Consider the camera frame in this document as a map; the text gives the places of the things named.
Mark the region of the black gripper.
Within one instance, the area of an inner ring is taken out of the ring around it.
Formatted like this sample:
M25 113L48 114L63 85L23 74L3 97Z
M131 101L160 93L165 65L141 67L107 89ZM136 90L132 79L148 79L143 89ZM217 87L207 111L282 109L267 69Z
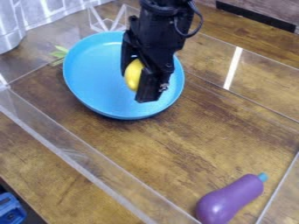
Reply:
M192 0L139 0L140 14L128 17L123 35L120 69L139 103L155 102L169 87L173 54L195 35L189 31Z

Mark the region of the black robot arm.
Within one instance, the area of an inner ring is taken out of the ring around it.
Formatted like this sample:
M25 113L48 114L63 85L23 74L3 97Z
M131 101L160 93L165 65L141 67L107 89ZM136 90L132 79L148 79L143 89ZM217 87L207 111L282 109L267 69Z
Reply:
M128 17L123 35L120 69L125 74L129 63L141 61L141 75L135 100L159 100L173 74L173 55L183 49L192 24L191 0L139 0L140 14Z

